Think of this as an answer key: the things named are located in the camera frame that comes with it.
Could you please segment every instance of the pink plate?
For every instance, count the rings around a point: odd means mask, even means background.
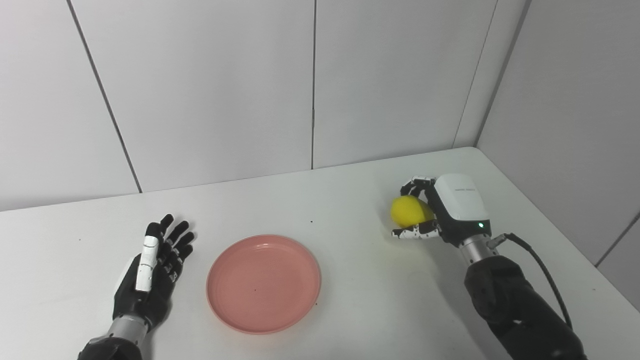
[[[207,277],[216,316],[248,334],[269,334],[300,321],[320,292],[320,269],[298,242],[278,235],[246,238],[225,250]]]

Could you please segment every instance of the black cable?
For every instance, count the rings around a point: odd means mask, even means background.
[[[531,256],[533,256],[533,258],[536,260],[536,262],[538,263],[538,265],[542,269],[542,272],[545,273],[545,277],[547,277],[547,281],[549,282],[549,285],[551,285],[551,290],[553,290],[554,295],[556,296],[558,304],[560,305],[560,310],[562,311],[562,314],[564,316],[564,322],[566,323],[567,326],[569,326],[569,329],[573,330],[573,325],[571,323],[571,318],[569,317],[569,312],[566,310],[566,305],[564,304],[564,300],[562,299],[562,295],[560,295],[560,291],[558,291],[558,287],[556,286],[556,282],[551,277],[551,274],[549,273],[549,270],[547,270],[547,267],[545,266],[545,264],[542,262],[542,259],[540,259],[538,254],[536,254],[536,252],[533,251],[533,248],[531,247],[531,245],[529,245],[523,239],[519,238],[516,234],[514,234],[514,233],[505,234],[504,237],[509,239],[509,240],[511,240],[511,241],[513,241],[513,242],[515,242],[516,244],[520,245],[523,249],[528,251],[531,254]]]

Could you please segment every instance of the panel seam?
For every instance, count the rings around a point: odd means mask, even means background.
[[[469,95],[471,95],[471,89],[474,87],[474,81],[476,80],[476,74],[478,71],[478,66],[480,65],[480,59],[482,59],[482,54],[484,52],[484,45],[486,45],[486,39],[489,37],[489,30],[491,30],[491,23],[493,22],[493,16],[495,15],[495,9],[498,7],[498,1],[495,0],[495,4],[493,5],[493,12],[491,13],[491,19],[489,20],[489,26],[486,29],[486,34],[484,34],[484,41],[482,43],[482,49],[480,49],[480,55],[478,56],[478,61],[476,63],[476,68],[474,69],[474,76],[471,78],[471,84],[469,85],[469,91],[467,92],[467,98],[465,99],[465,104],[462,107],[462,114],[460,114],[460,121],[458,122],[458,128],[456,128],[456,134],[453,136],[453,142],[451,143],[451,148],[456,145],[456,139],[458,138],[458,132],[460,131],[460,126],[462,125],[462,118],[465,116],[465,110],[467,109],[467,102],[469,101]]]
[[[104,91],[104,86],[102,85],[102,81],[100,80],[100,76],[98,75],[98,69],[95,66],[95,62],[93,61],[93,56],[91,56],[91,52],[89,51],[89,45],[86,42],[86,38],[84,37],[84,33],[82,28],[80,27],[80,21],[76,15],[76,10],[74,9],[71,0],[67,0],[67,5],[69,6],[69,11],[71,11],[71,17],[73,18],[76,29],[78,30],[78,34],[80,35],[80,40],[84,46],[84,51],[86,52],[87,58],[89,59],[89,64],[91,65],[91,69],[93,70],[93,75],[95,76],[95,80],[98,83],[98,88],[100,88],[100,93],[102,94],[102,99],[104,100],[104,104],[107,107],[107,111],[109,112],[109,116],[111,117],[111,123],[118,135],[118,140],[120,141],[120,146],[122,147],[122,151],[124,152],[124,156],[127,159],[127,164],[129,164],[129,170],[131,171],[131,175],[133,176],[134,181],[136,182],[136,187],[138,188],[138,193],[142,193],[142,187],[140,186],[140,182],[138,181],[138,176],[136,175],[135,169],[133,169],[133,163],[131,162],[131,158],[129,157],[129,151],[127,151],[127,147],[124,144],[124,139],[122,138],[122,133],[120,132],[120,127],[116,122],[116,118],[113,115],[113,110],[111,109],[111,104],[109,103],[109,99],[107,98],[107,93]]]
[[[480,141],[480,136],[482,135],[482,132],[484,130],[484,125],[486,125],[486,119],[489,117],[489,112],[491,112],[491,108],[493,107],[495,96],[498,94],[498,88],[500,87],[500,83],[502,82],[502,77],[504,76],[505,70],[507,69],[509,60],[511,59],[511,53],[513,53],[513,48],[516,45],[518,36],[520,36],[520,30],[522,30],[522,24],[524,23],[524,19],[527,17],[527,12],[529,11],[530,5],[531,5],[531,0],[527,0],[527,2],[524,4],[524,7],[522,8],[522,12],[520,13],[520,18],[518,19],[518,24],[516,25],[516,29],[513,33],[513,37],[511,38],[509,49],[507,50],[507,54],[504,57],[504,61],[502,62],[502,67],[500,68],[500,72],[498,73],[498,78],[495,80],[495,84],[491,92],[491,97],[489,98],[489,101],[487,102],[487,105],[486,105],[486,109],[484,110],[483,119],[480,123],[478,134],[476,135],[474,147],[478,147],[478,142]]]
[[[616,238],[616,240],[613,242],[613,244],[611,244],[611,246],[607,249],[607,251],[605,251],[604,254],[602,254],[602,257],[600,258],[600,260],[598,260],[595,263],[596,267],[602,264],[602,261],[604,261],[604,259],[611,253],[613,248],[615,248],[618,245],[620,240],[622,240],[625,237],[625,235],[627,235],[627,233],[631,230],[631,228],[636,224],[638,219],[640,219],[640,211],[634,216],[634,218],[631,220],[631,223],[629,223],[629,225],[627,225],[627,227],[624,230],[622,230],[622,233],[620,234],[620,236]]]
[[[314,169],[314,147],[316,139],[316,28],[318,2],[314,0],[314,54],[311,75],[311,170]]]

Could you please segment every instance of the robot wrist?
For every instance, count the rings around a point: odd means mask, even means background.
[[[136,315],[120,315],[113,319],[107,337],[127,340],[140,347],[148,332],[144,319]]]

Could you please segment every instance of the black arm sleeve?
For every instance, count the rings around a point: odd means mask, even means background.
[[[91,340],[78,355],[78,360],[142,360],[140,349],[121,338]]]

